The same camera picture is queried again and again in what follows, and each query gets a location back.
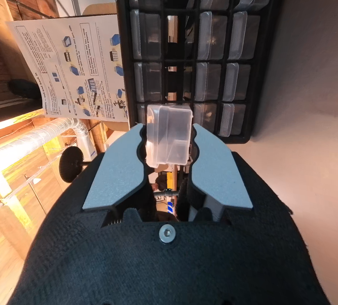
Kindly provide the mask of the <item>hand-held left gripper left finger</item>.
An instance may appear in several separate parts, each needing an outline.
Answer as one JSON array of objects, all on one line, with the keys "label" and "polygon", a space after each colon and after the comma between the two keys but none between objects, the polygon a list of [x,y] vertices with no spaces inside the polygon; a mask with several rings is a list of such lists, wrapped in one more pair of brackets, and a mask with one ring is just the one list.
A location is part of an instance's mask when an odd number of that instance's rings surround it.
[{"label": "hand-held left gripper left finger", "polygon": [[108,147],[82,206],[84,211],[116,207],[145,185],[144,130],[144,124],[137,124]]}]

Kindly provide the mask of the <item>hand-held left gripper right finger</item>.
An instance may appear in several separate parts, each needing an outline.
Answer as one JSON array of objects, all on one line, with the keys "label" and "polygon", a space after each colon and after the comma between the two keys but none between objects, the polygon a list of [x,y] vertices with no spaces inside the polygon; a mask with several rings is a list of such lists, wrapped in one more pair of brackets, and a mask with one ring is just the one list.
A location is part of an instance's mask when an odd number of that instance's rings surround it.
[{"label": "hand-held left gripper right finger", "polygon": [[199,209],[209,208],[219,222],[225,209],[252,211],[253,204],[228,146],[199,124],[193,124],[197,157],[191,165],[191,186],[198,193],[189,204],[189,222]]}]

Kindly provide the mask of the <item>clear plastic drawer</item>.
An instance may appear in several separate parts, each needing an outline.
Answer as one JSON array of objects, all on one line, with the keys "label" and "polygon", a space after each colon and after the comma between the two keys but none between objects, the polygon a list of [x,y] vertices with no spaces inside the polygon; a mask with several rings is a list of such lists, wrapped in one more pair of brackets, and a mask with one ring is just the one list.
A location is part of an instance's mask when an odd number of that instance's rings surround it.
[{"label": "clear plastic drawer", "polygon": [[188,163],[193,113],[189,105],[147,106],[146,163],[184,166]]}]

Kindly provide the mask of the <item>black round disc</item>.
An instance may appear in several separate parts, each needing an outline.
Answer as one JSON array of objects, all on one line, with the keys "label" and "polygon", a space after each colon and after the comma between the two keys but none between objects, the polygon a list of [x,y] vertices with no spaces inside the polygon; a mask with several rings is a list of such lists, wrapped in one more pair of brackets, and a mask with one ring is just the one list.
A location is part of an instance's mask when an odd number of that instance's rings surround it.
[{"label": "black round disc", "polygon": [[59,161],[59,174],[66,183],[72,183],[82,172],[83,167],[88,166],[91,161],[85,161],[83,152],[79,147],[68,147],[61,154]]}]

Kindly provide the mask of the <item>white instruction poster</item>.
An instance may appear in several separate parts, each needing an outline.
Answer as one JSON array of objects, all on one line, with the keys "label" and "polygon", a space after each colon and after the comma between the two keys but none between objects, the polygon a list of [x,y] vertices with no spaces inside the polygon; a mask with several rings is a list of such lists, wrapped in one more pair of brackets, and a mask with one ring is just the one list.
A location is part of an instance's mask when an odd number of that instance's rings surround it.
[{"label": "white instruction poster", "polygon": [[116,14],[8,22],[48,117],[128,122]]}]

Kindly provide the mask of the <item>silver ventilation duct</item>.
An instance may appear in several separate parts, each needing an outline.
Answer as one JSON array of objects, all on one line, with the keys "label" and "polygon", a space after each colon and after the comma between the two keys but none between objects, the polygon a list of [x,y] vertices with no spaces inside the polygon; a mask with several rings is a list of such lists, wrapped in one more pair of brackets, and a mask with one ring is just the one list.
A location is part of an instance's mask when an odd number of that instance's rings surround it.
[{"label": "silver ventilation duct", "polygon": [[86,125],[77,118],[57,118],[0,147],[0,170],[8,168],[47,142],[72,129],[86,160],[97,154]]}]

